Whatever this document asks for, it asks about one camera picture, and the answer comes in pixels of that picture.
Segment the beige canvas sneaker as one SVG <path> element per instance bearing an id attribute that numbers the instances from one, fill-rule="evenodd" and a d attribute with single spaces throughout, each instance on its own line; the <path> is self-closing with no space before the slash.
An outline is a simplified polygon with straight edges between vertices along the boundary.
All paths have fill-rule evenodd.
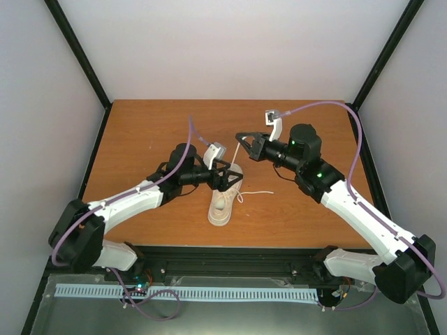
<path id="1" fill-rule="evenodd" d="M 227 191 L 212 191 L 212 198 L 208 210 L 208 221 L 217 227 L 225 226 L 231 218 L 233 203 L 242 186 L 242 180 L 237 181 Z"/>

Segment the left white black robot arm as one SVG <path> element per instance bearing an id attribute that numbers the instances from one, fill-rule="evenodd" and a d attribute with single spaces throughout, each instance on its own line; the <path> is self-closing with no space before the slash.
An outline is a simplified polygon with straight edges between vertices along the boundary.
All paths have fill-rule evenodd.
<path id="1" fill-rule="evenodd" d="M 155 173 L 133 188 L 95 202 L 70 201 L 48 239 L 51 262 L 76 274 L 92 267 L 113 268 L 130 281 L 145 273 L 145 257 L 130 242 L 108 241 L 105 236 L 124 221 L 162 207 L 182 196 L 184 186 L 206 184 L 213 200 L 224 203 L 240 188 L 242 169 L 219 157 L 206 161 L 192 144 L 181 143 Z"/>

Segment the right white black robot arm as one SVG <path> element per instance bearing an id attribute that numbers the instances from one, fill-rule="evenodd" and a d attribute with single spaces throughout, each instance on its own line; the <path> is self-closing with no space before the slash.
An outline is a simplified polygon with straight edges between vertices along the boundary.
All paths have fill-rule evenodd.
<path id="1" fill-rule="evenodd" d="M 405 303 L 432 276 L 436 245 L 415 237 L 371 205 L 344 175 L 321 157 L 321 138 L 310 124 L 297 124 L 288 142 L 267 133 L 237 133 L 236 140 L 253 161 L 269 161 L 294 172 L 298 188 L 347 222 L 375 251 L 373 255 L 329 246 L 315 273 L 322 281 L 347 277 L 375 285 L 389 300 Z"/>

